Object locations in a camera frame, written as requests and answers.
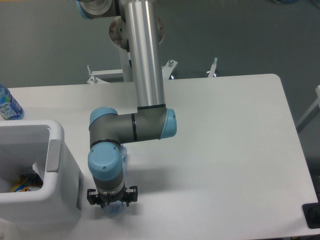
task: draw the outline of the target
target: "white tabletop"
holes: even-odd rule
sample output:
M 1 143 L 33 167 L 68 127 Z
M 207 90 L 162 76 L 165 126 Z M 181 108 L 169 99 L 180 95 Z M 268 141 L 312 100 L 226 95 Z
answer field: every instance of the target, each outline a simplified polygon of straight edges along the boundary
M 138 185 L 138 202 L 107 217 L 89 205 L 84 191 L 78 222 L 46 226 L 30 239 L 248 240 L 320 233 L 307 227 L 302 211 L 317 197 L 276 75 L 176 79 L 165 81 L 164 89 L 177 135 L 126 144 L 128 184 Z M 62 124 L 85 190 L 95 187 L 87 167 L 91 111 L 108 106 L 127 114 L 137 106 L 133 83 L 11 93 L 25 119 Z

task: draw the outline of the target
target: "plastic bottle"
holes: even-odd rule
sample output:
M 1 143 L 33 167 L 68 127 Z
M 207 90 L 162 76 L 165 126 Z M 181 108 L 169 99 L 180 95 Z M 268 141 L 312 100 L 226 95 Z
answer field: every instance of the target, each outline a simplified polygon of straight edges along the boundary
M 0 84 L 0 115 L 4 120 L 20 120 L 24 110 L 11 95 L 10 91 Z

